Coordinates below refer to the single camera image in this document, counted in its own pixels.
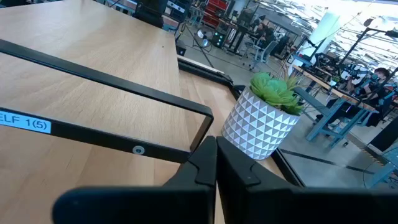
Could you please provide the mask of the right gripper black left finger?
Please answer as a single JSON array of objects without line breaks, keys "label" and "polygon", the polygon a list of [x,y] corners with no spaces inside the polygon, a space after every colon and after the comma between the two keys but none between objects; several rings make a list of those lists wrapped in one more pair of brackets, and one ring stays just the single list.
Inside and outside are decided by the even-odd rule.
[{"label": "right gripper black left finger", "polygon": [[208,136],[164,185],[81,187],[53,205],[54,223],[213,223],[217,142]]}]

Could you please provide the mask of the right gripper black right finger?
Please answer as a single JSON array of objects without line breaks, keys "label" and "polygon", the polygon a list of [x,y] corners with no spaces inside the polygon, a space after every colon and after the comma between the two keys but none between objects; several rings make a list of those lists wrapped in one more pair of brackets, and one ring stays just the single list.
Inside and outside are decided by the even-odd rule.
[{"label": "right gripper black right finger", "polygon": [[217,137],[217,183],[226,223],[397,224],[397,192],[298,187]]}]

